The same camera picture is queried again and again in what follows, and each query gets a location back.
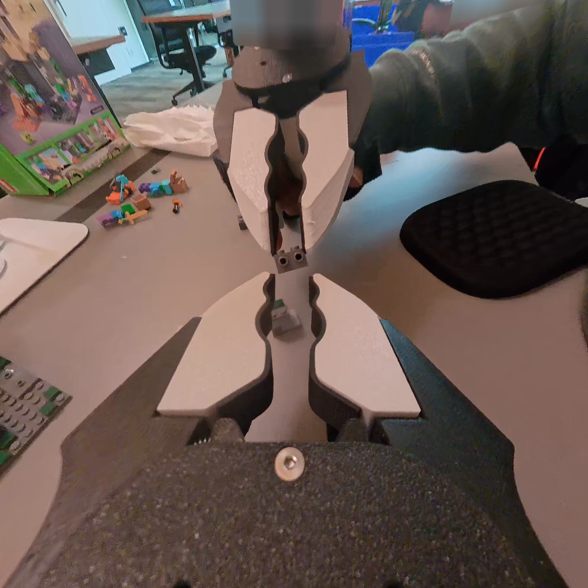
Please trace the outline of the grey toy brick stack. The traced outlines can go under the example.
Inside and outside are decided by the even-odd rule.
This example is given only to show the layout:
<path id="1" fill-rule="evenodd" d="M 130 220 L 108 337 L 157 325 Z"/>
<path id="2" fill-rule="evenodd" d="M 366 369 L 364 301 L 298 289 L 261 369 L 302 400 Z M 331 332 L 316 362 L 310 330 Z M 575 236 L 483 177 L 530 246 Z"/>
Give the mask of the grey toy brick stack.
<path id="1" fill-rule="evenodd" d="M 271 320 L 274 339 L 295 342 L 303 336 L 303 327 L 298 314 L 287 306 L 282 298 L 275 300 Z"/>

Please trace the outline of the pile of colourful Lego pieces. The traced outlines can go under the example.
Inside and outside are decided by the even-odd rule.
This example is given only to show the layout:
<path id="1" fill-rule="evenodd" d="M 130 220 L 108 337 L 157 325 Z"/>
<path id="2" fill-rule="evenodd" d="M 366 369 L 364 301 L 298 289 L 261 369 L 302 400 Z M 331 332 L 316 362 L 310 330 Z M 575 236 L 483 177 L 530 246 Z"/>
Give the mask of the pile of colourful Lego pieces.
<path id="1" fill-rule="evenodd" d="M 161 149 L 152 149 L 125 168 L 122 173 L 129 180 L 137 180 L 141 175 L 154 167 L 171 152 Z M 101 185 L 87 197 L 74 205 L 71 209 L 57 217 L 58 222 L 84 223 L 90 217 L 107 204 L 106 197 L 110 194 L 110 180 Z"/>

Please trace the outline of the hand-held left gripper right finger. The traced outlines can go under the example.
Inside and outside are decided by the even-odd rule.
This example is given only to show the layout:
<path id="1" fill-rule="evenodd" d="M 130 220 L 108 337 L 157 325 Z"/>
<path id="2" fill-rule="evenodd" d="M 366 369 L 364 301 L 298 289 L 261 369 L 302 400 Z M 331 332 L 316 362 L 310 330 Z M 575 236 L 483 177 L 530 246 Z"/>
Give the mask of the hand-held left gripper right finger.
<path id="1" fill-rule="evenodd" d="M 321 274 L 312 276 L 309 403 L 321 419 L 415 419 L 421 409 L 375 311 Z"/>

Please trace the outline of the purple green toy figure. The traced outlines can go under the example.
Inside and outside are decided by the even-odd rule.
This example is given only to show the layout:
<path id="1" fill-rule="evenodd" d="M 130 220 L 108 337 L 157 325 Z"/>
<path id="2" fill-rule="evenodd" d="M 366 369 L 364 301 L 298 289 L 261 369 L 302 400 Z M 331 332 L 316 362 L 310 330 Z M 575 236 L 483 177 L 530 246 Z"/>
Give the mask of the purple green toy figure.
<path id="1" fill-rule="evenodd" d="M 123 225 L 128 222 L 127 217 L 136 213 L 132 205 L 122 205 L 96 217 L 97 222 L 105 229 Z"/>

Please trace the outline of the black mesh cushion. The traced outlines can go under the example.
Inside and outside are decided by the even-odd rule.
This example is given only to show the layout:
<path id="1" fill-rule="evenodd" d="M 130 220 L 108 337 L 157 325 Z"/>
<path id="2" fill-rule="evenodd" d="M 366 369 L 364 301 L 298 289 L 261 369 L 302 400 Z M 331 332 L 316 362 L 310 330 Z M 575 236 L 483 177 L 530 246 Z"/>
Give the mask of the black mesh cushion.
<path id="1" fill-rule="evenodd" d="M 452 289 L 513 298 L 587 265 L 587 207 L 532 183 L 499 180 L 416 210 L 399 239 Z"/>

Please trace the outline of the blue plastic bin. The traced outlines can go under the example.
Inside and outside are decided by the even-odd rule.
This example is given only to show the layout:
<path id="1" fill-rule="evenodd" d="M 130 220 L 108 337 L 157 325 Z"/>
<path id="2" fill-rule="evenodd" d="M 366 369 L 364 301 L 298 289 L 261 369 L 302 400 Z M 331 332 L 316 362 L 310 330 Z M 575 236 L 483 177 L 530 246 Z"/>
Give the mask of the blue plastic bin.
<path id="1" fill-rule="evenodd" d="M 422 38 L 426 10 L 435 1 L 357 1 L 351 7 L 352 50 L 405 49 Z"/>

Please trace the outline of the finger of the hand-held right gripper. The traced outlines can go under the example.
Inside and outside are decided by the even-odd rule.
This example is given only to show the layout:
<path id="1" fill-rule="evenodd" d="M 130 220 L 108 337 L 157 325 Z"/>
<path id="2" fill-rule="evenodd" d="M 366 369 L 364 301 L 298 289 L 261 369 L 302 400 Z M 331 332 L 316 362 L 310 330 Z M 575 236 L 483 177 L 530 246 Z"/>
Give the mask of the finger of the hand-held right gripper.
<path id="1" fill-rule="evenodd" d="M 270 176 L 268 151 L 276 132 L 274 114 L 255 107 L 236 112 L 228 167 L 240 215 L 255 241 L 268 254 L 275 251 L 266 188 Z"/>
<path id="2" fill-rule="evenodd" d="M 298 123 L 305 142 L 301 232 L 309 252 L 337 217 L 353 171 L 347 92 L 322 94 L 299 112 Z"/>

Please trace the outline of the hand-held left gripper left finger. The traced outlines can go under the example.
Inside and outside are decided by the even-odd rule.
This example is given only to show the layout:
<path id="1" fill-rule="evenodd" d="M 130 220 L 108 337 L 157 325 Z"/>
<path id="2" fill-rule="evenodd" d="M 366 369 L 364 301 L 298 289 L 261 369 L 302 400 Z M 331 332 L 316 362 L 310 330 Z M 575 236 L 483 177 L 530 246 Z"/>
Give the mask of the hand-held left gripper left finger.
<path id="1" fill-rule="evenodd" d="M 275 275 L 261 272 L 203 314 L 162 396 L 163 416 L 257 418 L 273 399 Z"/>

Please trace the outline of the white crumpled plastic bag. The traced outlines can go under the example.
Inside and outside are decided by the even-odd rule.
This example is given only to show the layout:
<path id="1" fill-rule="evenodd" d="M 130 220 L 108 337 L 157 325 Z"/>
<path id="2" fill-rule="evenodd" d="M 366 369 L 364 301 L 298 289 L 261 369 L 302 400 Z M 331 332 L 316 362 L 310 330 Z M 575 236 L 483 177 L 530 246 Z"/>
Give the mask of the white crumpled plastic bag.
<path id="1" fill-rule="evenodd" d="M 200 105 L 130 114 L 123 122 L 123 133 L 137 148 L 153 148 L 208 158 L 217 150 L 213 128 L 214 110 Z"/>

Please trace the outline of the green toy set box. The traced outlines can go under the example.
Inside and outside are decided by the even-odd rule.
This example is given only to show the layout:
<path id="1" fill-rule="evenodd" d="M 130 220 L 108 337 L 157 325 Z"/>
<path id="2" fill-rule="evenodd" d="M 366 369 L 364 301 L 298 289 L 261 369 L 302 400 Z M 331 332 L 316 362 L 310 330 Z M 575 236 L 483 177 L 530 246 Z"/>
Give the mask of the green toy set box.
<path id="1" fill-rule="evenodd" d="M 1 1 L 1 195 L 61 195 L 129 148 L 45 2 Z"/>

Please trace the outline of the black office chair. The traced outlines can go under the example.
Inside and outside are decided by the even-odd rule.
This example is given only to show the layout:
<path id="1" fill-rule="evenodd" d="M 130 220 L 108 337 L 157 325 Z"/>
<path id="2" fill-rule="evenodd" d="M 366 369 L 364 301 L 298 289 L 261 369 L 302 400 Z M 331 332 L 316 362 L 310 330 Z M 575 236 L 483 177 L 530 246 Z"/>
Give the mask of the black office chair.
<path id="1" fill-rule="evenodd" d="M 172 95 L 172 106 L 178 106 L 177 97 L 186 92 L 193 97 L 206 89 L 211 88 L 213 82 L 206 80 L 203 66 L 217 54 L 217 49 L 212 45 L 190 44 L 189 33 L 186 27 L 177 27 L 170 24 L 151 24 L 152 36 L 156 44 L 158 60 L 166 70 L 180 70 L 180 73 L 188 72 L 193 81 Z"/>

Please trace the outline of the brown top office table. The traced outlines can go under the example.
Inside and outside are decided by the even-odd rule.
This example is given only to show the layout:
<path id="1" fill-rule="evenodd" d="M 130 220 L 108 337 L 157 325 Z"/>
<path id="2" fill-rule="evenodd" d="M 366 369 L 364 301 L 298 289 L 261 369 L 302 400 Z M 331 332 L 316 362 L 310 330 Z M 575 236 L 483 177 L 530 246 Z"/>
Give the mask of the brown top office table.
<path id="1" fill-rule="evenodd" d="M 227 72 L 232 68 L 234 60 L 239 54 L 239 49 L 233 43 L 229 1 L 212 1 L 188 8 L 183 7 L 151 13 L 147 11 L 143 4 L 140 4 L 140 7 L 143 11 L 142 23 L 148 27 L 151 24 L 170 24 L 177 27 L 186 27 L 190 44 L 193 48 L 200 45 L 197 34 L 199 24 L 212 21 L 213 32 L 217 36 L 219 46 L 224 50 L 227 61 L 222 77 L 223 79 L 227 78 Z"/>
<path id="2" fill-rule="evenodd" d="M 110 48 L 125 44 L 125 36 L 69 36 L 68 41 L 95 86 L 131 73 L 125 51 L 114 51 L 114 58 L 108 53 Z"/>

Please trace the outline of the dark grey toy brick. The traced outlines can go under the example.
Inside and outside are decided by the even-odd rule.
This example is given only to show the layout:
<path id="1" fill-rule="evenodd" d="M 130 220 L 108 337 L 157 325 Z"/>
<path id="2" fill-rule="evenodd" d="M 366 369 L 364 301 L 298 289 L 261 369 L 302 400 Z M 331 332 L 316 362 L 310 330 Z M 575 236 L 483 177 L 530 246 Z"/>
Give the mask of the dark grey toy brick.
<path id="1" fill-rule="evenodd" d="M 274 256 L 278 274 L 307 267 L 305 251 L 300 246 L 293 246 L 288 250 L 280 250 Z"/>

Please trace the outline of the toy brick cave model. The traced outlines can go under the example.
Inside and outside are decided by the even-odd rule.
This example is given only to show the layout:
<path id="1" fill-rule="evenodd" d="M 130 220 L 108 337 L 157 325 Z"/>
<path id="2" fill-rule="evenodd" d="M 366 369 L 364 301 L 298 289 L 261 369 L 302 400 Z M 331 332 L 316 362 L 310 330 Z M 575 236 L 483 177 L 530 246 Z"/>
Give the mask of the toy brick cave model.
<path id="1" fill-rule="evenodd" d="M 71 400 L 47 380 L 1 357 L 1 475 Z"/>

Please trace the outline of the person's right hand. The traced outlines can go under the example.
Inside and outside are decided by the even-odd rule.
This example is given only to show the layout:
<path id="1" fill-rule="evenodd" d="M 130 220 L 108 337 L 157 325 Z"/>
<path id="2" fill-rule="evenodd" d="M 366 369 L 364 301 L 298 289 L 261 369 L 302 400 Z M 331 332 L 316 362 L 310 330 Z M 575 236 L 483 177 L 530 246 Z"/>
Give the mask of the person's right hand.
<path id="1" fill-rule="evenodd" d="M 382 174 L 377 140 L 362 134 L 354 147 L 354 165 L 343 202 L 353 199 L 369 182 Z"/>

